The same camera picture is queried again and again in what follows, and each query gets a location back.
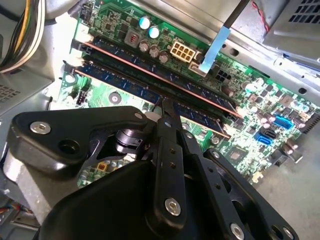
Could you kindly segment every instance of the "black cable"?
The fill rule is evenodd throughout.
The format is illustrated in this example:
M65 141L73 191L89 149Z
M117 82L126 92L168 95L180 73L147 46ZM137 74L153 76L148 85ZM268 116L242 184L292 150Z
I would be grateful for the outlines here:
M79 0L76 4L74 4L68 11L67 13L73 17L76 13L78 13L81 8L82 5L85 4L86 2L88 2L88 0ZM10 20L13 20L15 22L18 22L20 20L20 17L15 15L14 13L10 12L9 10L5 9L3 6L0 5L0 14L7 17ZM46 19L44 22L45 26L50 26L50 25L54 25L56 24L56 17L55 18L51 18L51 19Z
M239 4L236 6L236 8L233 10L231 15L228 17L228 19L224 22L223 26L227 29L231 28L232 24L234 24L236 19L239 17L239 15L242 13L242 11L245 9L249 2L250 0L241 0Z

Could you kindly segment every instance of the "blue connector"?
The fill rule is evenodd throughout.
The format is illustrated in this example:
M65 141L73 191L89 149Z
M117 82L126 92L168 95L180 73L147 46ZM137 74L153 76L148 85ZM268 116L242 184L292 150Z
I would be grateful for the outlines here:
M257 132L254 135L254 139L257 140L259 143L265 144L267 146L271 145L274 142L271 138L269 138L267 136L263 136L259 132Z
M275 116L275 121L273 123L286 130L291 129L294 126L293 122L290 119L279 115Z

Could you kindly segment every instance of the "green circuit board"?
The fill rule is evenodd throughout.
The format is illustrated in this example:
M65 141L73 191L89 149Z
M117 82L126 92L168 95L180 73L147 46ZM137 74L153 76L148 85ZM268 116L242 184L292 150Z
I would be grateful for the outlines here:
M147 30L138 27L142 17L148 17L151 25L158 27L160 32L158 38L148 37ZM200 53L205 53L209 48L203 42L125 0L89 0L86 7L82 9L77 29L83 29L81 26L89 27L88 33L93 36L102 35L120 46L128 47L124 43L124 38L129 30L133 30L141 36L141 41L147 40L150 46L157 45L160 51L169 52L173 42L177 40ZM143 54L146 59L150 58L148 52ZM230 136L229 139L184 117L181 117L181 122L194 134L203 151L216 148L243 176L247 176L250 182L257 182L257 174L272 164L269 157L275 150L280 149L287 139L295 140L301 135L301 131L296 126L285 129L271 124L270 129L276 133L272 144L266 145L257 141L255 134L264 124L257 112L253 111L253 106L258 113L280 115L291 120L299 119L302 122L307 122L313 113L319 110L316 105L276 84L265 74L244 66L222 53L219 53L216 59L217 69L213 69L213 72L209 72L206 76L196 74L189 69L189 63L172 56L166 63L153 60L211 90L226 94L223 88L227 87L228 91L232 92L228 97L237 103L237 112L243 118L233 119L228 116L223 119L224 130ZM74 81L70 83L67 78L74 78ZM88 87L84 102L77 104L78 97L68 97L71 93L79 92L84 86ZM79 74L69 76L66 73L62 78L58 102L61 108L68 109L130 105L142 111L150 111L154 106L140 97L98 79ZM98 166L91 169L94 170L89 174L88 183L95 180L95 173L99 175L99 171L101 172ZM82 181L79 185L84 186L86 182Z

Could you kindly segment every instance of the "gray surface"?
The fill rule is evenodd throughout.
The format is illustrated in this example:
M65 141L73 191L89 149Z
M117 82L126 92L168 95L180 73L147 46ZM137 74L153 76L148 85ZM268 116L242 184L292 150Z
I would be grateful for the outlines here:
M303 142L304 158L271 167L257 187L260 194L293 227L301 240L320 239L320 124Z

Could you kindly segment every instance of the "silver screw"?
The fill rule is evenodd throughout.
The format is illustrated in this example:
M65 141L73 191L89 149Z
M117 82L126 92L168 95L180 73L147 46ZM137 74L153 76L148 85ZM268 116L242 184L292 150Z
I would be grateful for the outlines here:
M46 122L35 121L35 122L31 123L30 130L36 134L46 135L51 132L51 127Z
M192 139L192 138L193 138L193 136L192 136L192 134L191 134L190 132L187 132L185 135L186 135L189 139Z
M138 119L142 119L142 116L141 116L140 113L135 113L134 115L135 115Z
M173 216L179 216L181 213L180 204L174 198L167 198L164 202L165 209Z
M219 153L217 153L217 152L214 151L212 154L213 154L213 156L214 156L216 159L219 159L219 158L220 158Z
M288 235L288 237L289 237L290 239L293 240L293 239L295 238L288 228L283 227L283 231L285 232L285 234Z
M230 229L233 235L239 239L239 240L244 240L245 239L245 234L242 231L242 229L236 224L236 223L231 223L230 224Z

